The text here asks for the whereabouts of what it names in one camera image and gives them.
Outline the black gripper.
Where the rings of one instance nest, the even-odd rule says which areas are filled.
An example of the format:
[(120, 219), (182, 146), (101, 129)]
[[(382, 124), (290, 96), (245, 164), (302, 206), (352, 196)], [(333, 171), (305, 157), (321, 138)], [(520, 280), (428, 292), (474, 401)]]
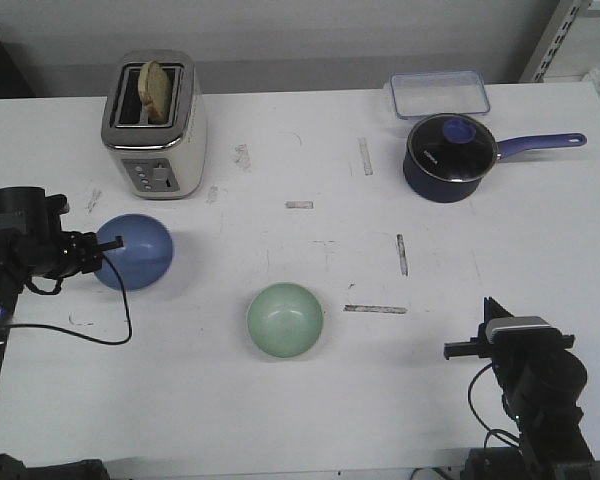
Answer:
[(500, 369), (522, 369), (537, 351), (570, 349), (575, 343), (573, 334), (564, 334), (557, 328), (548, 332), (510, 333), (498, 336), (494, 344), (489, 344), (489, 323), (496, 319), (513, 318), (493, 297), (483, 298), (483, 322), (478, 333), (464, 342), (446, 343), (443, 355), (446, 360), (455, 357), (477, 356), (490, 358)]
[(99, 271), (103, 263), (102, 252), (124, 246), (122, 237), (98, 244), (97, 236), (93, 232), (63, 232), (60, 240), (60, 256), (54, 268), (55, 276), (74, 276), (78, 273)]

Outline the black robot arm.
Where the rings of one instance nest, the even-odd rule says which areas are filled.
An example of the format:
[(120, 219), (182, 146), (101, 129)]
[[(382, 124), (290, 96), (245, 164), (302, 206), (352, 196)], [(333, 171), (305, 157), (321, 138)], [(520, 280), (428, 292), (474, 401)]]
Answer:
[[(47, 196), (41, 187), (0, 188), (0, 374), (9, 334), (16, 329), (49, 330), (99, 345), (119, 346), (132, 338), (132, 323), (122, 277), (105, 252), (124, 246), (123, 238), (100, 243), (93, 232), (63, 231), (60, 216), (69, 211), (63, 194)], [(61, 292), (66, 278), (99, 271), (109, 265), (122, 294), (127, 334), (121, 340), (105, 340), (66, 328), (33, 323), (13, 323), (20, 294), (26, 288), (41, 296)], [(51, 290), (35, 285), (34, 277), (55, 282)], [(27, 467), (22, 461), (0, 454), (0, 479), (111, 479), (100, 459), (83, 459), (61, 465)]]
[(445, 344), (443, 355), (488, 360), (504, 412), (519, 434), (505, 447), (471, 450), (461, 478), (593, 478), (595, 460), (579, 427), (583, 411), (577, 404), (588, 376), (570, 351), (574, 336), (540, 317), (514, 316), (492, 297), (484, 299), (483, 312), (476, 336)]

